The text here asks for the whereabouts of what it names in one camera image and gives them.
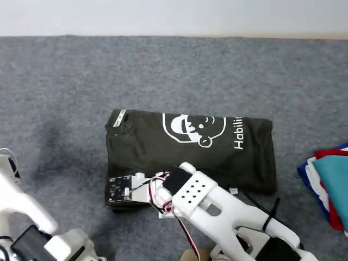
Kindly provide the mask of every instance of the circuit board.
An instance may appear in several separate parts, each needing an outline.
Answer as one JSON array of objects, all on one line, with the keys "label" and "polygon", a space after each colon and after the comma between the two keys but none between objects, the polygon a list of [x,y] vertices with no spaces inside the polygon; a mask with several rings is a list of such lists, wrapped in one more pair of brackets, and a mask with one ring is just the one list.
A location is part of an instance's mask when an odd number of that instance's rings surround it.
[{"label": "circuit board", "polygon": [[110,179],[109,202],[131,201],[132,176]]}]

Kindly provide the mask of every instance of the dark green t-shirt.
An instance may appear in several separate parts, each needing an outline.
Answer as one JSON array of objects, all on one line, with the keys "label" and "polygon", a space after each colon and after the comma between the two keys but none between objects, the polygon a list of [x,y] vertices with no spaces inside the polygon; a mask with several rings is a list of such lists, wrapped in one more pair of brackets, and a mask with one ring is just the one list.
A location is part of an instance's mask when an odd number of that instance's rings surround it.
[{"label": "dark green t-shirt", "polygon": [[138,171],[152,177],[187,161],[224,188],[276,190],[270,120],[118,109],[105,127],[107,180]]}]

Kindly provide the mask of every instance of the clothing label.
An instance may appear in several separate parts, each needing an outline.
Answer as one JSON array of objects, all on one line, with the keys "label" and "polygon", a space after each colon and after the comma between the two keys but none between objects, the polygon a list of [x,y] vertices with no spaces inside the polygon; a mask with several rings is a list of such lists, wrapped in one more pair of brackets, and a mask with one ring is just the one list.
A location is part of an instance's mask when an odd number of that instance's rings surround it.
[{"label": "clothing label", "polygon": [[229,192],[230,192],[232,195],[236,195],[236,194],[238,194],[238,188],[230,188],[230,189],[229,189]]},{"label": "clothing label", "polygon": [[121,124],[123,116],[125,115],[125,113],[126,113],[126,110],[121,110],[120,111],[120,114],[118,115],[118,117],[117,117],[117,119],[115,121],[114,127],[118,127]]}]

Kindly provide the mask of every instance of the white tag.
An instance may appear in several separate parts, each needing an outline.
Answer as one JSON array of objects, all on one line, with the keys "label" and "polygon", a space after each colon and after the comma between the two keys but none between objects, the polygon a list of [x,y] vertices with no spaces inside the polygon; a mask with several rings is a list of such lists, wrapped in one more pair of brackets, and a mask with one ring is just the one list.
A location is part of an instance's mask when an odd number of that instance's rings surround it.
[{"label": "white tag", "polygon": [[115,124],[114,124],[114,127],[118,127],[120,124],[121,124],[121,121],[123,119],[123,116],[125,115],[126,113],[126,110],[121,110],[120,111],[120,114],[118,115],[116,121],[115,121]]},{"label": "white tag", "polygon": [[236,195],[236,194],[238,194],[238,188],[230,188],[230,189],[229,189],[229,192],[230,192],[232,195]]},{"label": "white tag", "polygon": [[159,219],[174,219],[175,216],[174,216],[173,212],[167,212],[167,213],[163,213],[163,214],[158,212],[158,218]]}]

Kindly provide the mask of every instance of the white wall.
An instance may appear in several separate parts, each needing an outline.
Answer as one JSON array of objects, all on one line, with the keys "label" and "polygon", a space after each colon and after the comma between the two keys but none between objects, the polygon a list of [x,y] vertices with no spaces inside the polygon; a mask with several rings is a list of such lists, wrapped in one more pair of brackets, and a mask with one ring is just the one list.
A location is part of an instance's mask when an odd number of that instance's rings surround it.
[{"label": "white wall", "polygon": [[348,36],[347,0],[0,0],[0,35]]}]

